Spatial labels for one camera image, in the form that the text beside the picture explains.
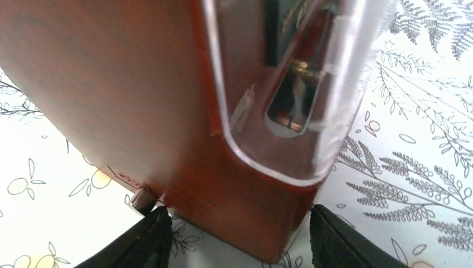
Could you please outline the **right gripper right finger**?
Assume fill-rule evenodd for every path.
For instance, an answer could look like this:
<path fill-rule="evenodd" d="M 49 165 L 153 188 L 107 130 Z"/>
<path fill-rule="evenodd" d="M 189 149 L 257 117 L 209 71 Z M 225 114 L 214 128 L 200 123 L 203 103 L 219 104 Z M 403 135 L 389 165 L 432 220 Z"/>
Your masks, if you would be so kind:
<path fill-rule="evenodd" d="M 310 245 L 314 267 L 406 267 L 321 204 L 311 209 Z"/>

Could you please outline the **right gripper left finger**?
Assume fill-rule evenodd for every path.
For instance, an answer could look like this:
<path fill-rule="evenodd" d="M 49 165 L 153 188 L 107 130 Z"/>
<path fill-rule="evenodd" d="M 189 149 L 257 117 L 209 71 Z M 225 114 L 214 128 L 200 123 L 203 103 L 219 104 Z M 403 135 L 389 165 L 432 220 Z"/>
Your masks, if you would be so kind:
<path fill-rule="evenodd" d="M 166 268 L 172 240 L 172 219 L 160 206 L 76 268 Z"/>

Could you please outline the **brown wooden metronome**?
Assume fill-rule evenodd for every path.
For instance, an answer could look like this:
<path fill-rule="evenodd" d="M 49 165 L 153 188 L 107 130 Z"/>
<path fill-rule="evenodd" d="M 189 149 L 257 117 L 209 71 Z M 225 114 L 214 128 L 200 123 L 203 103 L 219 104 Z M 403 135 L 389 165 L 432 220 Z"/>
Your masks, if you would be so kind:
<path fill-rule="evenodd" d="M 323 1 L 2 1 L 1 67 L 94 165 L 277 262 L 323 176 L 294 101 Z"/>

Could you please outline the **clear plastic metronome cover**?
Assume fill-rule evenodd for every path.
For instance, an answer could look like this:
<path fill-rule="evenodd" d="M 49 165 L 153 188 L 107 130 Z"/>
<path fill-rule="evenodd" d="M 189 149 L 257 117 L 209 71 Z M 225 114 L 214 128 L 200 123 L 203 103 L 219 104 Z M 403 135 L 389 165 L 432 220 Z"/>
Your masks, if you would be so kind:
<path fill-rule="evenodd" d="M 223 138 L 252 170 L 312 186 L 358 112 L 397 1 L 202 1 Z"/>

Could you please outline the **floral patterned table mat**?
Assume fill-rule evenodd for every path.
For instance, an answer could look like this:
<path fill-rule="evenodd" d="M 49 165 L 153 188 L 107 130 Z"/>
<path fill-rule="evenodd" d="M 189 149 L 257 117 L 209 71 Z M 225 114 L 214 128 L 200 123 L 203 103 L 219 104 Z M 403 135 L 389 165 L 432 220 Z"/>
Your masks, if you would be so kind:
<path fill-rule="evenodd" d="M 472 2 L 397 1 L 382 38 L 340 151 L 275 263 L 118 183 L 1 67 L 1 266 L 76 267 L 165 206 L 168 267 L 314 267 L 321 204 L 406 267 L 471 267 Z"/>

